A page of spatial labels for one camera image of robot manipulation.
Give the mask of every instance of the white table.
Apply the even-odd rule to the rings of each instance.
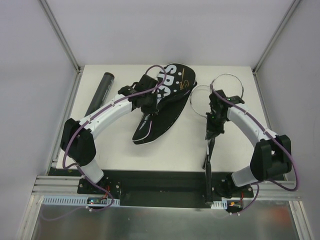
[[[140,80],[149,65],[86,65],[79,84],[71,118],[84,117],[88,106],[105,72],[114,74],[115,80],[108,96]],[[250,112],[266,126],[251,68],[248,66],[190,66],[196,73],[198,85],[209,85],[223,73],[236,75],[244,86],[243,100]],[[158,69],[151,71],[155,77]],[[240,95],[239,82],[232,76],[221,76],[214,83],[216,90],[223,89],[227,96]],[[192,96],[197,111],[209,111],[209,91],[201,88]],[[140,122],[139,109],[121,117],[105,129],[95,141],[96,160],[103,170],[190,171],[202,172],[207,143],[206,119],[195,114],[186,103],[174,125],[156,141],[135,145],[132,136]],[[216,138],[211,165],[213,172],[233,172],[246,167],[253,154],[253,146],[233,123],[224,125],[225,134]],[[57,168],[62,168],[64,151],[60,151]],[[73,160],[68,158],[67,165]]]

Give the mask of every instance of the black bag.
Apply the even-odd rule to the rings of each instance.
[[[163,135],[184,109],[192,89],[197,85],[196,73],[190,67],[172,63],[164,67],[166,80],[157,89],[158,114],[144,114],[132,137],[134,144],[153,142]],[[163,71],[157,79],[162,82]]]

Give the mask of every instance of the table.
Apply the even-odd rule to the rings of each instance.
[[[150,65],[86,65],[74,105],[71,118],[79,120],[96,92],[105,72],[114,74],[114,84],[108,101],[117,91],[133,82],[138,82]],[[190,66],[196,73],[198,85],[209,85],[212,79],[223,73],[236,75],[244,87],[243,100],[249,111],[266,126],[266,120],[256,83],[249,66]],[[155,77],[159,72],[153,69],[149,75]],[[223,89],[227,96],[241,94],[241,85],[232,76],[223,75],[214,82],[216,90]],[[202,113],[209,111],[209,90],[199,87],[192,96],[194,108]],[[206,119],[197,115],[186,103],[174,125],[156,141],[135,145],[132,136],[141,120],[139,109],[121,117],[106,128],[96,139],[96,160],[103,170],[132,171],[186,171],[202,172],[207,143]],[[224,125],[225,134],[215,141],[211,165],[213,172],[234,172],[246,167],[253,154],[254,147],[246,136],[232,122]],[[56,167],[62,168],[64,151],[60,151]],[[73,162],[67,159],[67,165]]]

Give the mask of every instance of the gray wall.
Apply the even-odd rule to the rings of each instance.
[[[257,63],[292,0],[48,0],[80,65]]]
[[[0,2],[0,239],[48,164],[75,71],[36,0]]]
[[[291,138],[315,239],[320,239],[319,23],[320,1],[302,1],[258,72],[271,127]]]

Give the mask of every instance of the black fabric bag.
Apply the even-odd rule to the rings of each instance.
[[[172,63],[164,67],[166,80],[157,89],[158,114],[144,114],[132,137],[134,144],[146,144],[163,135],[184,109],[192,89],[197,85],[196,73],[190,67]],[[163,71],[157,79],[162,82]]]

